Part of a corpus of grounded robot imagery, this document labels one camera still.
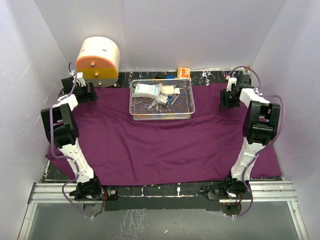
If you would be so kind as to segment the round white drawer box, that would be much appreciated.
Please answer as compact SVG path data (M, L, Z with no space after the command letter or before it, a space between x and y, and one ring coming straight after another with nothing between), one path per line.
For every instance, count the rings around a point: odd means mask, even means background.
M114 41L92 36L83 41L75 66L87 84L111 87L118 81L120 61L120 50Z

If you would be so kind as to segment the wire mesh metal tray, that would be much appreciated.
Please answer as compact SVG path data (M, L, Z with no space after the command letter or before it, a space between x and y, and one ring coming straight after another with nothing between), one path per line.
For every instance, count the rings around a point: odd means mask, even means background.
M129 113L135 121L184 120L195 112L191 81L187 78L133 80Z

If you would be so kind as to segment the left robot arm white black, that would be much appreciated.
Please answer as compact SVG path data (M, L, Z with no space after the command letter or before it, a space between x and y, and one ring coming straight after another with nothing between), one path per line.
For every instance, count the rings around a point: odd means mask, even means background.
M94 170L89 166L79 143L79 129L73 110L80 103L97 100L94 85L86 83L82 72L61 80L62 95L51 108L40 112L45 135L54 149L66 157L76 178L76 190L70 192L75 199L99 200L103 187Z

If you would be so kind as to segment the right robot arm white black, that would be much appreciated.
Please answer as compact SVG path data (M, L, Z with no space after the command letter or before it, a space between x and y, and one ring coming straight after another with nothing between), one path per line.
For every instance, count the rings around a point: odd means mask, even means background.
M227 87L220 91L220 108L238 108L241 103L247 108L242 126L243 144L222 187L226 197L237 199L249 188L251 171L260 152L277 136L281 106L265 99L252 86L248 74L241 72L236 77L228 74L225 79Z

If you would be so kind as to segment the purple cloth wrap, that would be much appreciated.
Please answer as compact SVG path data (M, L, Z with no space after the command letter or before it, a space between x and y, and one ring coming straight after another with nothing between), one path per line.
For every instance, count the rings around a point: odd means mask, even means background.
M221 83L193 87L190 119L135 121L127 88L97 88L97 100L73 111L79 145L108 186L224 179L243 145L245 105L220 109Z

